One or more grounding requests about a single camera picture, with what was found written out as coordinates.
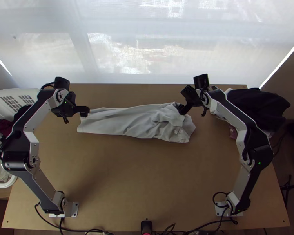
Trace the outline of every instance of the black garment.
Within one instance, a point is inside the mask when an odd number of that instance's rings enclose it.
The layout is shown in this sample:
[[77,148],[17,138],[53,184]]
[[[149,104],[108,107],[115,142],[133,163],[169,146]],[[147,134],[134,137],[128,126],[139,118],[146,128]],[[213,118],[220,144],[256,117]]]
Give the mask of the black garment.
[[277,131],[285,122],[283,112],[290,103],[277,94],[259,88],[232,90],[228,101],[252,118],[262,130]]
[[16,121],[23,116],[24,113],[31,107],[31,105],[25,105],[22,108],[20,108],[16,114],[14,114],[13,117],[13,124],[16,123]]

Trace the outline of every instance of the floor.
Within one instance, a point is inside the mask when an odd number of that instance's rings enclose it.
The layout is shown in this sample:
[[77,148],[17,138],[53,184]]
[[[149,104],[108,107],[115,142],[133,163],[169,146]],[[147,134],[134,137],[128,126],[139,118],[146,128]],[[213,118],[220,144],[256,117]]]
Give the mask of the floor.
[[[272,146],[277,143],[278,139],[284,133],[284,129],[280,129],[271,139]],[[290,135],[286,135],[279,153],[273,160],[273,165],[278,177],[280,185],[287,182],[289,175],[292,175],[292,182],[294,184],[294,140]],[[289,193],[287,211],[290,219],[291,226],[285,228],[267,228],[267,235],[294,235],[294,189]],[[264,229],[252,229],[252,230],[229,230],[219,231],[218,234],[227,235],[266,235]],[[38,230],[15,230],[14,235],[58,235],[58,231],[38,231]],[[129,235],[129,233],[115,233],[116,235]]]

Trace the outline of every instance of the wooden table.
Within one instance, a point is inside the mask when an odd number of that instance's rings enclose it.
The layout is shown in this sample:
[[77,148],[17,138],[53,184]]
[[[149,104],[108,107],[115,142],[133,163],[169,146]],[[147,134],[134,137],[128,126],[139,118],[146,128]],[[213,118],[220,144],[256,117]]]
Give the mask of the wooden table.
[[[125,108],[177,101],[185,104],[184,85],[73,84],[77,105],[92,108]],[[220,85],[222,89],[245,88]],[[189,143],[77,133],[79,115],[64,124],[49,114],[36,130],[40,141],[41,169],[68,200],[80,203],[78,216],[66,218],[72,229],[103,228],[139,231],[148,218],[160,231],[176,222],[176,230],[191,230],[220,219],[212,195],[231,191],[240,167],[229,127],[203,109],[193,108],[196,130]],[[237,218],[239,224],[223,223],[223,229],[289,226],[272,164],[261,173],[250,197],[250,208]],[[3,227],[55,230],[34,210],[38,202],[27,186],[14,184]],[[49,219],[59,224],[59,219]]]

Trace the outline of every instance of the white plastic bin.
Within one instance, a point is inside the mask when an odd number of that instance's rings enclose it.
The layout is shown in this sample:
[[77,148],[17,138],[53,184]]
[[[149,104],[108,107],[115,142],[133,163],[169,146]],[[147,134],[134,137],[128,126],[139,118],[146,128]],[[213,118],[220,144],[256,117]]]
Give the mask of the white plastic bin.
[[[37,101],[37,94],[39,89],[5,89],[0,90],[0,119],[13,120],[14,114],[25,106],[32,105]],[[10,175],[9,180],[4,183],[0,182],[0,188],[10,187],[16,178],[14,175]]]

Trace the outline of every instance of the black wire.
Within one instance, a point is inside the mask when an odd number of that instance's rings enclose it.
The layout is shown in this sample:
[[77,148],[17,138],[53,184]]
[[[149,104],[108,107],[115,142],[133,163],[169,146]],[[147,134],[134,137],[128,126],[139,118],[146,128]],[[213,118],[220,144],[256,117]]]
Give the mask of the black wire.
[[279,139],[279,141],[272,147],[272,148],[275,148],[275,147],[278,147],[278,149],[277,149],[277,151],[275,152],[275,156],[277,156],[277,154],[279,153],[279,151],[280,151],[280,148],[281,148],[281,145],[282,145],[282,141],[283,141],[283,139],[284,139],[284,137],[288,134],[288,130],[286,130],[285,132],[284,132],[284,134],[280,137],[280,139]]
[[215,234],[215,233],[218,232],[218,230],[220,229],[220,227],[221,227],[221,223],[222,223],[222,219],[223,219],[223,216],[224,216],[224,214],[225,214],[225,212],[226,212],[226,210],[227,210],[228,208],[229,208],[229,206],[227,206],[227,207],[224,209],[224,211],[223,211],[223,213],[222,213],[222,215],[221,215],[220,223],[219,223],[218,227],[216,228],[216,230],[214,230],[214,231],[212,232],[212,234]]
[[57,225],[54,225],[54,224],[51,224],[49,221],[47,221],[45,218],[42,217],[42,215],[39,213],[39,211],[37,210],[37,207],[40,205],[40,202],[38,204],[35,205],[35,210],[36,210],[36,213],[39,215],[39,217],[45,221],[47,224],[49,224],[50,226],[54,227],[54,228],[57,228],[57,229],[60,229],[61,227],[61,230],[60,232],[62,232],[62,230],[65,230],[65,231],[69,231],[69,232],[76,232],[76,233],[89,233],[89,232],[99,232],[99,233],[106,233],[108,235],[114,235],[113,233],[111,232],[107,232],[107,231],[103,231],[101,229],[96,229],[96,228],[93,228],[93,229],[90,229],[90,230],[75,230],[75,229],[69,229],[69,228],[63,228],[62,227],[62,223],[60,221],[60,225],[57,226]]
[[225,196],[227,196],[229,193],[225,193],[225,192],[216,192],[216,193],[212,196],[213,204],[215,204],[217,207],[220,207],[220,208],[228,207],[228,205],[218,206],[218,204],[214,201],[214,198],[215,198],[218,194],[224,194]]
[[168,235],[168,234],[170,234],[173,231],[174,227],[175,227],[175,223],[167,226],[166,229],[161,233],[161,235]]
[[182,235],[188,235],[188,234],[190,234],[190,233],[192,233],[192,232],[196,232],[196,231],[198,231],[198,230],[200,230],[200,229],[202,229],[202,228],[204,228],[204,227],[206,227],[206,226],[208,226],[208,225],[210,225],[210,224],[216,224],[216,223],[219,223],[219,226],[218,226],[217,229],[220,228],[222,222],[232,222],[233,224],[237,225],[237,224],[238,224],[238,221],[234,220],[232,217],[229,217],[230,219],[222,220],[222,218],[223,218],[223,216],[224,216],[224,213],[225,213],[225,211],[226,211],[227,209],[228,209],[228,208],[225,208],[225,209],[224,209],[224,211],[223,211],[223,213],[222,213],[222,216],[221,216],[221,219],[220,219],[220,220],[212,221],[212,222],[206,223],[206,224],[204,224],[204,225],[202,225],[202,226],[200,226],[200,227],[198,227],[198,228],[195,228],[195,229],[193,229],[193,230],[187,231],[186,233],[184,233],[184,234],[182,234]]
[[64,221],[64,217],[61,218],[60,224],[59,224],[59,230],[60,230],[61,235],[64,235],[63,232],[62,232],[62,228],[61,228],[63,221]]

